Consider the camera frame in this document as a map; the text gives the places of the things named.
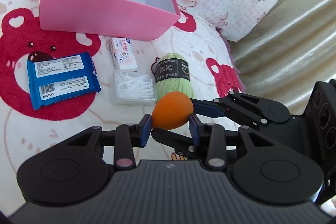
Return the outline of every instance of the green yarn ball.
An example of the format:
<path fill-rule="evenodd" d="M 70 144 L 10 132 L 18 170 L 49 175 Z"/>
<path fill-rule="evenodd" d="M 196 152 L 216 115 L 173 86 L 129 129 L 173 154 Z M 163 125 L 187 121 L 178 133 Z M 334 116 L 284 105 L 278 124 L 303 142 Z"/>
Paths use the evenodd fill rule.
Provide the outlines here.
<path fill-rule="evenodd" d="M 160 58 L 160 61 L 170 58 L 185 60 L 182 55 L 174 52 L 166 54 L 165 56 Z M 172 91 L 180 91 L 190 98 L 194 97 L 194 91 L 190 81 L 184 78 L 170 78 L 161 80 L 157 82 L 157 84 L 155 85 L 155 89 L 159 100 L 161 99 L 161 97 Z"/>

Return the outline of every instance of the heart pattern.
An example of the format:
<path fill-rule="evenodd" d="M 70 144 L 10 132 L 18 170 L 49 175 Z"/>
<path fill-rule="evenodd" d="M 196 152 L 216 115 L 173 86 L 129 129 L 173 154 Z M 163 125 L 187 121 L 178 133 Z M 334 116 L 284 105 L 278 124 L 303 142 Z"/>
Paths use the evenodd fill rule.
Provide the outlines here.
<path fill-rule="evenodd" d="M 218 69 L 217 66 L 213 65 L 213 66 L 211 67 L 211 69 L 212 69 L 215 73 L 219 73 L 219 69 Z"/>
<path fill-rule="evenodd" d="M 76 33 L 76 40 L 79 44 L 82 44 L 84 46 L 91 46 L 92 40 L 90 38 L 86 37 L 86 34 L 84 33 Z"/>
<path fill-rule="evenodd" d="M 9 24 L 12 27 L 17 28 L 17 27 L 20 27 L 24 21 L 25 21 L 25 18 L 23 16 L 18 16 L 18 17 L 11 18 L 9 20 Z"/>

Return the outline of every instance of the blue package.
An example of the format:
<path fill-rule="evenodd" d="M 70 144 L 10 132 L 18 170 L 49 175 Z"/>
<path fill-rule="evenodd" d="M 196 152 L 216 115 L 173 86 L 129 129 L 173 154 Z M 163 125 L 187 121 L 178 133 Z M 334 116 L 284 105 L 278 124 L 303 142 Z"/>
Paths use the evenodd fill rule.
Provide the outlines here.
<path fill-rule="evenodd" d="M 61 100 L 100 92 L 95 67 L 88 52 L 49 61 L 27 60 L 30 99 L 38 110 Z"/>

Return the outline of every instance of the orange ball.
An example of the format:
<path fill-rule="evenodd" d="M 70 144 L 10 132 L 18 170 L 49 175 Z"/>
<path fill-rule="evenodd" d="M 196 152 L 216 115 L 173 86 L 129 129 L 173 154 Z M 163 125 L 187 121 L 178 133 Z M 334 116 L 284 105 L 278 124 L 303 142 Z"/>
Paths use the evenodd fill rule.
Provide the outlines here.
<path fill-rule="evenodd" d="M 180 91 L 172 91 L 163 96 L 152 112 L 152 128 L 171 130 L 184 125 L 194 112 L 190 98 Z"/>

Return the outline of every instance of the black yarn label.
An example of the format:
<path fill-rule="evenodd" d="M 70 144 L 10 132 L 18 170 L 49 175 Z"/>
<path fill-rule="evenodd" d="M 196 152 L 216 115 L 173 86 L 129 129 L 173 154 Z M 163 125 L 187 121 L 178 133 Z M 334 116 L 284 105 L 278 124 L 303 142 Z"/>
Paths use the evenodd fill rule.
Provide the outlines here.
<path fill-rule="evenodd" d="M 169 78 L 184 78 L 190 81 L 187 61 L 178 58 L 170 58 L 157 63 L 155 69 L 155 83 Z"/>

